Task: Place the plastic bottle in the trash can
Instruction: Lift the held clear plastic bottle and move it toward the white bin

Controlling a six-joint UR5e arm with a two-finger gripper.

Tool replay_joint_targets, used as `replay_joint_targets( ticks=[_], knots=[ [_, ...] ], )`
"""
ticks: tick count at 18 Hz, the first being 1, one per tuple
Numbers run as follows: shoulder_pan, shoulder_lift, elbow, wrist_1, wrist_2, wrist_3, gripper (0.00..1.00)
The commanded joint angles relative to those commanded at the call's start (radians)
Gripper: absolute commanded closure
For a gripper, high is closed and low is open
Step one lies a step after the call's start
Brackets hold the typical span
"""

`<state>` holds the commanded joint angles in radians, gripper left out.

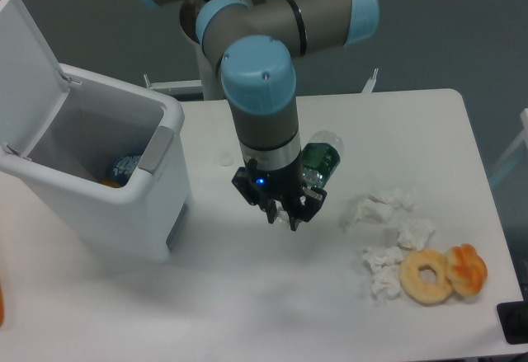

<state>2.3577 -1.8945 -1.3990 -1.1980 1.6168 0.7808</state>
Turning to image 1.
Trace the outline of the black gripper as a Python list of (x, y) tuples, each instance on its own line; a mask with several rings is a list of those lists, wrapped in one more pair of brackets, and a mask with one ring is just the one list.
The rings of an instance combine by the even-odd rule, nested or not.
[[(276, 203), (291, 192), (300, 181), (300, 157), (278, 170), (264, 171), (258, 161), (251, 158), (233, 176), (232, 183), (242, 197), (252, 206), (257, 205), (266, 213), (267, 222), (273, 224), (277, 217)], [(296, 231), (302, 222), (298, 209), (287, 211), (291, 231)]]

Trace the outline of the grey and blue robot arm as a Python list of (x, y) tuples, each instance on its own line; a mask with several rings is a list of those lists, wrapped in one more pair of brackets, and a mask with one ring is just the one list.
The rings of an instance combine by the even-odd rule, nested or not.
[[(182, 0), (143, 0), (161, 7)], [(232, 180), (243, 198), (291, 229), (322, 208), (326, 191), (303, 176), (293, 59), (371, 37), (379, 0), (183, 0), (184, 31), (199, 45), (228, 101), (243, 155)]]

